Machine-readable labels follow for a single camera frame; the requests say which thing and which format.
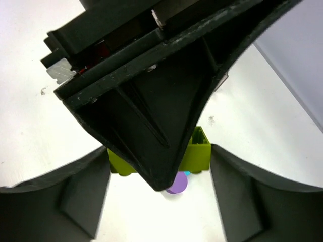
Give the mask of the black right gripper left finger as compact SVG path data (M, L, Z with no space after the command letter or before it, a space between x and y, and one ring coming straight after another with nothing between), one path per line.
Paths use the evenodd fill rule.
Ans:
M1 241L96 239L110 178L102 146L13 187L1 187Z

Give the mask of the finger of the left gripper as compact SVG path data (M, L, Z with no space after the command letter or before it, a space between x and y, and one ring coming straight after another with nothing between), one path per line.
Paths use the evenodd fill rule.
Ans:
M119 68L90 96L62 100L79 124L155 190L171 186L217 83L214 55L199 40L132 78Z

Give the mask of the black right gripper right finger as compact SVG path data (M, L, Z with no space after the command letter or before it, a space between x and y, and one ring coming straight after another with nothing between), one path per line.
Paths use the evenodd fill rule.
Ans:
M227 241L322 241L322 188L211 146L210 172Z

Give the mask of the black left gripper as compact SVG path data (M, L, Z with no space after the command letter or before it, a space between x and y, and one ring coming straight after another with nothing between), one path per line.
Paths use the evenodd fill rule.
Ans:
M48 32L42 64L59 100L90 90L119 68L132 78L199 40L216 74L228 70L298 1L82 1L85 10Z

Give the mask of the green long lego brick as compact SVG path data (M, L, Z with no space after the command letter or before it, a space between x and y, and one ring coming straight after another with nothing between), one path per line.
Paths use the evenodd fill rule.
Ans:
M111 173L117 173L121 176L129 176L137 171L129 165L125 160L113 153L111 150L107 150L109 156L109 162L111 167ZM196 126L187 149L183 156L182 162L178 171L198 173L209 169L211 157L211 143L209 142L204 130L201 126Z

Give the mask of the lilac oval lego piece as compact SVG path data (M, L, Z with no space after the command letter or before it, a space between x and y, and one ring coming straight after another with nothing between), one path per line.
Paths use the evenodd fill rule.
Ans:
M187 172L178 172L173 184L166 189L169 194L179 194L183 192L188 186Z

